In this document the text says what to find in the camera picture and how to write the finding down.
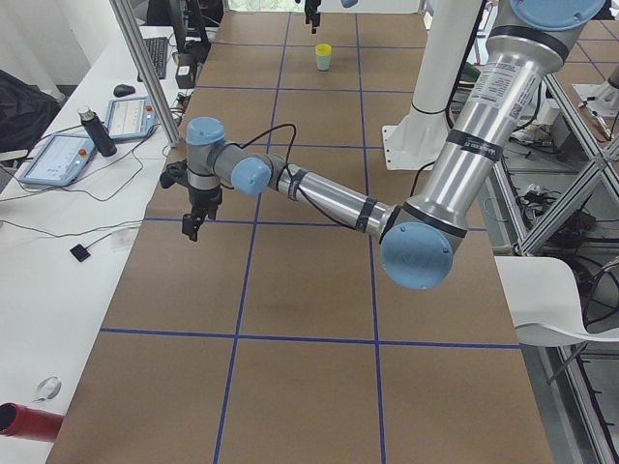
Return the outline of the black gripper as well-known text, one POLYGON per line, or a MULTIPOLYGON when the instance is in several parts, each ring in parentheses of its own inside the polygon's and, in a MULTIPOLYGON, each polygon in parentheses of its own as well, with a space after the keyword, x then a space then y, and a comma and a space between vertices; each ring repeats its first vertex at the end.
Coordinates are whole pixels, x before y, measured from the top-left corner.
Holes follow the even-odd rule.
POLYGON ((321 22, 321 12, 318 11, 321 0, 305 0, 305 23, 309 26, 310 32, 315 34, 321 22))
POLYGON ((215 220, 222 203, 222 188, 200 189, 189 187, 189 200, 192 205, 190 213, 182 217, 182 233, 192 242, 197 241, 198 231, 205 218, 215 220))

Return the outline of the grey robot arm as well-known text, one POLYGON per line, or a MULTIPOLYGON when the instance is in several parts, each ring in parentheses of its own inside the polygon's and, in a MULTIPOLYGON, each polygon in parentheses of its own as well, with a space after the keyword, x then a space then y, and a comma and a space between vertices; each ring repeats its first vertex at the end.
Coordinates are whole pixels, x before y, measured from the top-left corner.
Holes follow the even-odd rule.
POLYGON ((179 165, 192 206, 183 216, 183 233, 195 240, 204 220, 216 215, 223 183, 249 196, 274 189, 376 238, 382 268, 396 284, 413 290, 438 285, 468 232, 467 213, 502 159, 523 110, 539 99, 542 80, 563 67, 585 24, 602 6, 599 1, 501 2, 486 40, 488 60, 454 124, 438 133, 420 132, 406 117, 385 128, 386 162, 394 169, 429 173, 395 206, 287 158, 250 154, 226 139, 217 119, 191 120, 187 157, 179 165))

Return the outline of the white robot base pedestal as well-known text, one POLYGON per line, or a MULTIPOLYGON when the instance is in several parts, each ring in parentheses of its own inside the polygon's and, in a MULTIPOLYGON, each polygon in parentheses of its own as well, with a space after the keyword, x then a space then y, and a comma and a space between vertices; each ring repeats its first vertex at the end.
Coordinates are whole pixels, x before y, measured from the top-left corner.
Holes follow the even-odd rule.
POLYGON ((397 125, 382 128, 389 170, 419 170, 439 155, 449 132, 445 108, 473 21, 465 1, 436 3, 410 110, 397 125))

